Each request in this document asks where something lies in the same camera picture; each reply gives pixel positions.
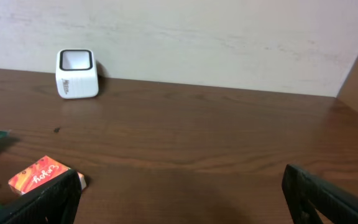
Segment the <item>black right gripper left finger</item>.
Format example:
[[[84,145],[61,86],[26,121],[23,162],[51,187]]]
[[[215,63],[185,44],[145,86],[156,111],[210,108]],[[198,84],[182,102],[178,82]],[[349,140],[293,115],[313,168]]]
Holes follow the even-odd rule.
[[[0,224],[73,223],[80,197],[80,178],[70,169],[0,208]]]

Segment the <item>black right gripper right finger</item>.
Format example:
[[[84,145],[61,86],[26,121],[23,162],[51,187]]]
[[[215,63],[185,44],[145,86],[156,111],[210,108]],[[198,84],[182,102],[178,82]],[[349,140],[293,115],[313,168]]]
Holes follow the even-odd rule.
[[[333,223],[358,224],[358,197],[301,167],[286,166],[282,190],[296,224],[321,223],[320,213]]]

